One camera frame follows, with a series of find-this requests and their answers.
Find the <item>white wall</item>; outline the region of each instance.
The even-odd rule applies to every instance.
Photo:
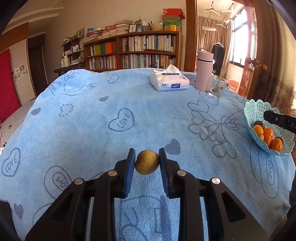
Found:
[[[24,66],[25,70],[27,69],[28,73],[18,80],[14,80],[15,90],[20,100],[20,104],[23,105],[35,98],[34,90],[32,87],[32,82],[29,73],[29,64],[27,57],[27,40],[23,40],[9,48],[10,50],[10,64],[11,71],[15,74],[15,69],[20,66]]]
[[[186,16],[186,0],[72,0],[63,8],[59,16],[52,22],[45,33],[43,48],[44,64],[48,83],[51,83],[58,75],[53,72],[61,64],[61,48],[63,39],[67,35],[74,35],[79,29],[104,28],[113,25],[114,22],[129,19],[137,20],[139,17],[146,22],[160,23],[164,8],[181,8]],[[185,42],[186,42],[186,19],[183,25],[183,49],[182,65],[184,66]]]
[[[225,79],[226,80],[233,79],[233,80],[237,81],[240,86],[243,70],[244,70],[244,68],[238,67],[237,65],[229,63]]]

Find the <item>pink thermos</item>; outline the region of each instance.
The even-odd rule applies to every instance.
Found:
[[[214,54],[208,51],[197,52],[196,82],[195,88],[208,91],[212,83]]]

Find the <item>wooden desk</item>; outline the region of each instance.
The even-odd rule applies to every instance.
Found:
[[[54,72],[59,73],[59,77],[60,77],[62,75],[61,72],[66,73],[69,70],[74,70],[74,69],[85,69],[84,62],[79,62],[79,63],[74,64],[74,65],[69,65],[67,67],[62,67],[62,68],[59,68],[59,69],[55,69]]]

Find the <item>door handle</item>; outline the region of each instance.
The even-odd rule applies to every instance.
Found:
[[[261,68],[263,71],[267,71],[267,66],[265,64],[261,64],[257,59],[251,59],[249,56],[247,56],[245,62],[248,64],[252,63],[256,68]]]

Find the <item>fruit basket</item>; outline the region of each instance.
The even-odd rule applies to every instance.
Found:
[[[267,110],[273,110],[275,113],[280,114],[279,110],[276,107],[272,108],[268,102],[263,102],[262,100],[254,101],[252,99],[246,103],[244,107],[244,115],[247,119],[248,130],[253,140],[262,150],[276,156],[286,155],[293,150],[293,147],[295,145],[293,141],[294,134],[277,125],[270,124],[269,122],[265,121],[263,118],[263,114]],[[253,129],[255,121],[262,121],[266,128],[271,128],[274,131],[274,137],[282,138],[283,148],[280,152],[269,149],[267,144],[257,136],[257,133]]]

